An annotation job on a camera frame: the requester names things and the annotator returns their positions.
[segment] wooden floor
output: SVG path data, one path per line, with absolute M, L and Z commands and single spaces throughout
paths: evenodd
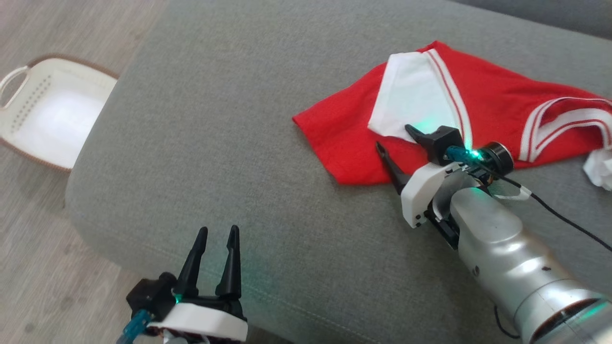
M 0 0 L 0 78 L 46 53 L 121 73 L 165 3 Z M 3 146 L 0 160 L 0 343 L 114 343 L 140 277 L 81 241 L 64 209 L 67 174 Z M 247 342 L 287 343 L 261 330 Z

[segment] gray fabric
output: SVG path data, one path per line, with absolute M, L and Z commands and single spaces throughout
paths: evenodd
M 612 0 L 453 0 L 537 23 L 612 39 Z
M 611 42 L 452 2 L 173 1 L 70 177 L 75 226 L 155 277 L 180 271 L 206 225 L 199 283 L 211 293 L 239 225 L 245 315 L 297 343 L 514 343 L 433 228 L 410 229 L 389 185 L 337 185 L 291 121 L 391 53 L 436 39 L 612 95 Z M 515 176 L 612 242 L 610 194 L 581 163 Z M 612 292 L 609 253 L 532 203 L 513 208 L 578 276 Z

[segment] red cloth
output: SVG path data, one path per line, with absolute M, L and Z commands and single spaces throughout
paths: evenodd
M 451 78 L 442 78 L 441 82 L 455 83 L 460 95 L 455 98 L 467 110 L 474 148 L 498 141 L 511 151 L 516 168 L 612 148 L 609 100 L 570 86 L 531 80 L 441 42 L 433 42 L 419 52 L 437 54 L 432 67 L 445 70 Z M 293 117 L 340 184 L 389 182 L 376 152 L 376 141 L 409 174 L 427 163 L 420 146 L 380 136 L 367 128 L 385 66 L 375 67 L 350 87 Z

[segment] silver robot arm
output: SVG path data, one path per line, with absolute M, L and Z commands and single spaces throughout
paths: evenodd
M 429 161 L 412 176 L 376 144 L 404 218 L 413 228 L 430 222 L 438 230 L 523 343 L 612 344 L 610 298 L 577 281 L 516 215 L 488 194 L 487 187 L 501 178 L 521 189 L 521 195 L 506 198 L 535 196 L 504 177 L 514 167 L 510 152 L 495 142 L 466 149 L 452 127 L 425 134 L 406 125 L 406 131 Z
M 455 192 L 458 253 L 523 343 L 612 343 L 612 303 L 576 280 L 501 203 L 477 188 Z

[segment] black cable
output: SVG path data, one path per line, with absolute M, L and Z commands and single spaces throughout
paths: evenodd
M 487 168 L 486 166 L 484 166 L 482 164 L 478 164 L 478 166 L 480 168 L 482 168 L 483 170 L 485 170 L 490 175 L 492 175 L 493 177 L 495 177 L 495 178 L 498 178 L 498 179 L 501 179 L 501 180 L 503 180 L 505 182 L 508 182 L 508 183 L 514 185 L 515 187 L 518 187 L 519 189 L 526 189 L 525 187 L 523 187 L 518 182 L 515 182 L 515 181 L 513 181 L 512 179 L 510 179 L 508 177 L 504 177 L 504 176 L 500 175 L 499 173 L 491 171 L 489 168 Z M 576 228 L 577 230 L 581 231 L 582 233 L 588 235 L 591 239 L 597 241 L 601 246 L 605 247 L 608 251 L 612 252 L 612 247 L 610 245 L 606 244 L 605 241 L 601 240 L 598 236 L 594 235 L 593 233 L 589 232 L 588 230 L 580 227 L 579 225 L 577 225 L 576 223 L 574 223 L 573 221 L 571 221 L 567 217 L 559 214 L 553 208 L 551 208 L 548 204 L 546 204 L 546 202 L 542 201 L 542 199 L 538 195 L 536 195 L 535 193 L 533 193 L 529 189 L 527 189 L 527 190 L 529 191 L 529 195 L 531 196 L 531 198 L 533 198 L 538 203 L 540 203 L 544 207 L 544 209 L 548 210 L 551 214 L 553 214 L 556 217 L 558 217 L 561 221 L 567 223 L 568 225 L 570 225 L 570 226 Z
M 499 330 L 507 335 L 508 337 L 512 338 L 512 339 L 521 339 L 521 336 L 519 336 L 518 334 L 511 334 L 510 332 L 506 331 L 502 326 L 501 326 L 501 322 L 499 321 L 499 315 L 497 313 L 497 305 L 493 306 L 493 313 L 495 313 L 495 321 L 498 324 Z

